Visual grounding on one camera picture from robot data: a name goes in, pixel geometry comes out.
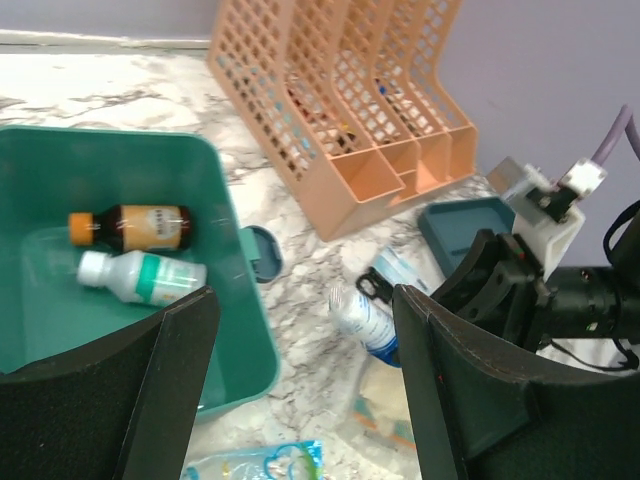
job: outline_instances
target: plastic bottle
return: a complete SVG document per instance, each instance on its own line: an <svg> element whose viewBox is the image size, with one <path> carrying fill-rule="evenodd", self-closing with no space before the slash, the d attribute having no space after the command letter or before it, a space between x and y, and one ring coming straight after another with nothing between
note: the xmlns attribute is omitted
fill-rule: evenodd
<svg viewBox="0 0 640 480"><path fill-rule="evenodd" d="M336 326L358 338L374 357L394 367L398 339L393 318L355 288L333 287L329 296L329 313Z"/></svg>
<svg viewBox="0 0 640 480"><path fill-rule="evenodd" d="M191 244L192 220L184 206L115 205L102 213L69 215L71 243L102 243L118 252L182 250Z"/></svg>
<svg viewBox="0 0 640 480"><path fill-rule="evenodd" d="M78 283L106 287L126 303L166 307L205 284L204 265L161 257L138 250L111 257L85 252L78 267Z"/></svg>

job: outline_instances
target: bin handle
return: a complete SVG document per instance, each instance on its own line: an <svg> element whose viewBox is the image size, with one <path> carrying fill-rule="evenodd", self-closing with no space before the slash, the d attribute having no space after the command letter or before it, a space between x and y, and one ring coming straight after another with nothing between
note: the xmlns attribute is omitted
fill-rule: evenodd
<svg viewBox="0 0 640 480"><path fill-rule="evenodd" d="M274 280L282 271L282 254L278 241L264 227L251 225L240 229L240 244L251 263L258 283Z"/></svg>

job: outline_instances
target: white bottle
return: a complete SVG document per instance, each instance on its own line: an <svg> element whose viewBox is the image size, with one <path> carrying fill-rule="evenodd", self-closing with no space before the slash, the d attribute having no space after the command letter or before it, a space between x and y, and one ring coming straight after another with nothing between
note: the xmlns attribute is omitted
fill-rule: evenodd
<svg viewBox="0 0 640 480"><path fill-rule="evenodd" d="M204 265L134 250L119 257L85 252L77 279L88 287L106 287L126 303L166 307L204 286L206 277Z"/></svg>
<svg viewBox="0 0 640 480"><path fill-rule="evenodd" d="M336 326L362 342L367 351L389 365L398 366L398 339L393 318L355 288L331 289L329 313Z"/></svg>

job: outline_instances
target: white bottle cap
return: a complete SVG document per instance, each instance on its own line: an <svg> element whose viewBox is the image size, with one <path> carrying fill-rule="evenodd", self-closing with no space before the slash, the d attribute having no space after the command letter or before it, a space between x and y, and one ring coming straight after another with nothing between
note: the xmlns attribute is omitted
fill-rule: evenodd
<svg viewBox="0 0 640 480"><path fill-rule="evenodd" d="M102 287L102 271L105 268L109 254L102 252L84 252L78 266L78 283L88 287Z"/></svg>

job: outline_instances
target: orange bottle cap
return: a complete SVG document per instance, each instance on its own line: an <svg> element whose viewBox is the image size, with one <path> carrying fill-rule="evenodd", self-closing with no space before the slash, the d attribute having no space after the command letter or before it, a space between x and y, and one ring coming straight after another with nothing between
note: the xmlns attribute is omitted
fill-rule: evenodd
<svg viewBox="0 0 640 480"><path fill-rule="evenodd" d="M91 213L69 215L69 237L73 245L93 245L93 215Z"/></svg>

